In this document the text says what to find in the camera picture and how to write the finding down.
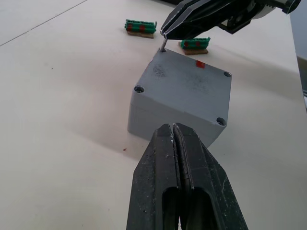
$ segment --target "green terminal block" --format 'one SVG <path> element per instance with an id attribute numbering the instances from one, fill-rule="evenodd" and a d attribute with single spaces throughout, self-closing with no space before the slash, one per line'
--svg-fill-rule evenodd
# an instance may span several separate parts
<path id="1" fill-rule="evenodd" d="M 182 49 L 206 49 L 209 45 L 210 38 L 193 38 L 182 40 L 180 46 Z"/>
<path id="2" fill-rule="evenodd" d="M 140 32 L 146 34 L 153 34 L 156 31 L 157 22 L 142 22 L 126 19 L 125 28 L 129 32 Z"/>

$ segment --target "plastic tool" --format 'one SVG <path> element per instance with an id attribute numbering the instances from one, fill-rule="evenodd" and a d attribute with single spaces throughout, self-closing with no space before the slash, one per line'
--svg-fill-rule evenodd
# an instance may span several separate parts
<path id="1" fill-rule="evenodd" d="M 162 125 L 137 165 L 126 230 L 247 230 L 228 177 L 195 131 Z"/>

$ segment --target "red sticker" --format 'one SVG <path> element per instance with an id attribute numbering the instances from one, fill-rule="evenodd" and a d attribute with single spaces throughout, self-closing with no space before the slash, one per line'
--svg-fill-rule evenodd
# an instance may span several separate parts
<path id="1" fill-rule="evenodd" d="M 132 24 L 128 24 L 127 31 L 131 31 L 131 30 L 132 30 Z"/>
<path id="2" fill-rule="evenodd" d="M 140 29 L 140 32 L 142 33 L 145 30 L 145 26 L 144 25 L 140 25 L 139 29 Z"/>
<path id="3" fill-rule="evenodd" d="M 206 64 L 201 62 L 201 61 L 196 61 L 196 66 L 198 68 L 203 68 L 204 69 L 206 67 Z"/>

